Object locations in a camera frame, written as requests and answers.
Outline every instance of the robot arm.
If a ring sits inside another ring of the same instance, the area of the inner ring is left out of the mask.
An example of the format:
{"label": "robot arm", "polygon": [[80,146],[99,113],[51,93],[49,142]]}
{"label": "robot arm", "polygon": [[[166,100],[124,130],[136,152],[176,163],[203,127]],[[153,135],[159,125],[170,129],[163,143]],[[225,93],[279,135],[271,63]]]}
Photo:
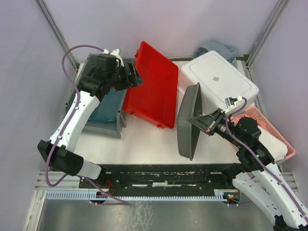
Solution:
{"label": "robot arm", "polygon": [[95,180],[101,174],[102,168],[74,153],[81,131],[110,88],[124,90],[138,86],[143,81],[133,62],[128,63],[129,73],[127,72],[119,55],[119,49],[111,53],[104,50],[103,53],[94,56],[96,56],[94,67],[78,83],[80,92],[78,106],[76,106],[76,94],[72,106],[58,129],[48,141],[39,142],[38,150],[46,162],[53,145],[58,142],[52,153],[50,166],[71,176],[78,175]]}
{"label": "robot arm", "polygon": [[[234,108],[241,99],[228,98],[226,103]],[[230,165],[222,173],[229,183],[246,194],[266,214],[275,231],[308,230],[308,210],[283,179],[274,158],[258,140],[261,131],[257,122],[243,117],[235,126],[226,118],[226,113],[217,109],[209,115],[192,117],[189,122],[207,135],[217,133],[239,148],[236,155],[242,165]],[[269,194],[258,187],[247,172],[252,172]]]}

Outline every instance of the metal floor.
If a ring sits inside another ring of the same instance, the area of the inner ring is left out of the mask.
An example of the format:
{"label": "metal floor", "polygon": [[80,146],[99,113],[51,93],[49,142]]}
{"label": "metal floor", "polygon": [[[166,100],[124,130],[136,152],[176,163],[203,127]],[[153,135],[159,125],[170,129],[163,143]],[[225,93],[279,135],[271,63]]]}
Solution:
{"label": "metal floor", "polygon": [[272,231],[253,203],[146,202],[94,206],[87,201],[45,200],[38,231]]}

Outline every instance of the blue towel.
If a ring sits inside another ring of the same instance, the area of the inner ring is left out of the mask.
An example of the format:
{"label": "blue towel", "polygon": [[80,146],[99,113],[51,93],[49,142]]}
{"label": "blue towel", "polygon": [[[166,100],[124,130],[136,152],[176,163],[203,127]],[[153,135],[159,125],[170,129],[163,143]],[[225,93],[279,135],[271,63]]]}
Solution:
{"label": "blue towel", "polygon": [[235,46],[222,42],[208,42],[200,46],[192,55],[192,58],[195,59],[208,51],[217,51],[222,57],[228,60],[229,63],[237,68],[236,57],[239,56],[239,51]]}

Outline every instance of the white plastic container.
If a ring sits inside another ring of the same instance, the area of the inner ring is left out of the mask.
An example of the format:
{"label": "white plastic container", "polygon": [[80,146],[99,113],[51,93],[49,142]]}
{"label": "white plastic container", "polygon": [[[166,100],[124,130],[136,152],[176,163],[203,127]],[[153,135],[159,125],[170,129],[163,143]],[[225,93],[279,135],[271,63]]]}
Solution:
{"label": "white plastic container", "polygon": [[210,51],[183,65],[179,73],[178,90],[184,95],[190,85],[200,83],[203,113],[221,108],[226,110],[225,99],[246,97],[247,106],[254,106],[259,88],[216,51]]}

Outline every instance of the gray wall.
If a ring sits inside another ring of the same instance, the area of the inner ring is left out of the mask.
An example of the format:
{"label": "gray wall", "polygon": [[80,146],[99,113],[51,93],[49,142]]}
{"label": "gray wall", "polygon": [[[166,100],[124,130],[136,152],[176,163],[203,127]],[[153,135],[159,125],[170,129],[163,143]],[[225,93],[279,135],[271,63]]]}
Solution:
{"label": "gray wall", "polygon": [[18,231],[44,167],[37,144],[59,125],[69,84],[33,0],[2,1],[0,31],[0,230]]}
{"label": "gray wall", "polygon": [[[249,53],[277,0],[45,0],[70,46],[120,47],[142,40],[168,56],[187,56],[218,40]],[[79,62],[87,52],[74,51]]]}
{"label": "gray wall", "polygon": [[308,1],[290,1],[253,71],[270,122],[293,145],[292,170],[308,205]]}

